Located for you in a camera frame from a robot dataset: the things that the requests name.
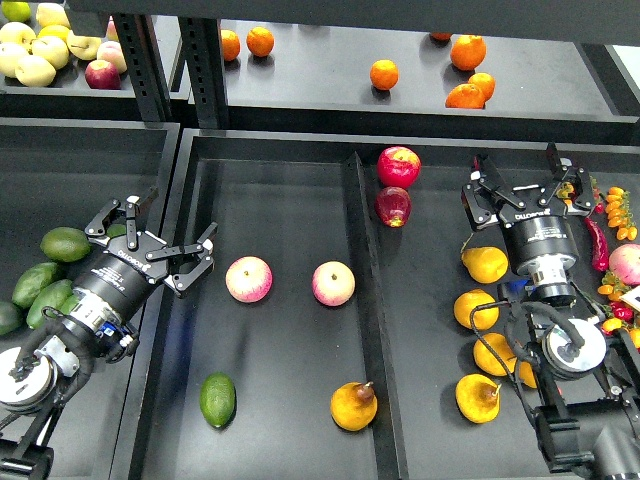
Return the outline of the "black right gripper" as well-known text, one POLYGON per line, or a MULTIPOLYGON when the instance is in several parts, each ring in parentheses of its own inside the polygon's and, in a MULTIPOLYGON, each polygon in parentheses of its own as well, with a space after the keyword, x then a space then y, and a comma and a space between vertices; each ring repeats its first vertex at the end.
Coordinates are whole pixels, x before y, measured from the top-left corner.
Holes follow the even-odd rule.
POLYGON ((547 144, 546 160, 551 179, 542 187, 537 205, 525 210, 484 154, 473 159, 469 181, 461 189, 461 201, 474 232, 500 224, 512 271, 531 282, 530 296, 550 305, 570 305, 576 290, 568 271, 579 259, 567 216, 589 216, 594 207, 588 171, 560 156, 553 142, 547 144))

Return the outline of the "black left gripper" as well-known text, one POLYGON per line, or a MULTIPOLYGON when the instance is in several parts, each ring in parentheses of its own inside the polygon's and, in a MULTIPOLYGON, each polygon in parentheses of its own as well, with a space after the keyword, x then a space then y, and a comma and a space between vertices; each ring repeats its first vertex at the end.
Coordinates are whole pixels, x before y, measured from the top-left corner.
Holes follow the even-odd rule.
POLYGON ((72 309, 72 317, 92 331, 105 323, 125 325, 160 283, 182 298, 213 271, 216 222, 189 245, 167 246, 147 231, 138 233, 137 218, 157 197, 158 188, 151 187, 142 197, 111 199, 84 229, 91 243, 105 247, 73 284, 79 303, 72 309), (110 240, 108 228, 121 219, 126 238, 110 240))

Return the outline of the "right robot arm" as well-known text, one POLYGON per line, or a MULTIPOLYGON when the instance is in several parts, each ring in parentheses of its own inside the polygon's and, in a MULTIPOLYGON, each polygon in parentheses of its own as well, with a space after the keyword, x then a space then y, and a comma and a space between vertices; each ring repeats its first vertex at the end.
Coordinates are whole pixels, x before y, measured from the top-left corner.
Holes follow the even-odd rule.
POLYGON ((552 473, 583 479, 639 476, 639 354, 629 333, 600 328, 605 311, 570 270, 579 259, 569 225, 594 207, 588 172, 546 147, 542 184, 511 186, 485 155, 461 191, 473 231, 497 225, 517 280, 471 312, 504 307, 507 345, 528 363, 540 403, 521 403, 552 473))

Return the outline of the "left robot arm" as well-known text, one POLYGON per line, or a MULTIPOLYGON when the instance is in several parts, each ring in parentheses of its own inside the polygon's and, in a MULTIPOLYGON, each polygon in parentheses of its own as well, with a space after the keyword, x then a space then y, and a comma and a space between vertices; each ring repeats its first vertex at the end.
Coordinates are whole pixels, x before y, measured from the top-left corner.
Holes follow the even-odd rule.
POLYGON ((19 440, 1 442, 2 478, 47 478, 54 459, 49 439, 96 361, 113 364, 136 352, 139 332, 130 321, 160 285, 183 296, 213 270, 217 223, 194 243, 178 246, 138 229, 137 217, 156 195, 113 199, 99 211, 83 236, 102 252, 73 284, 76 304, 67 313, 44 305, 43 326, 2 352, 1 405, 8 414, 1 425, 33 419, 19 440))

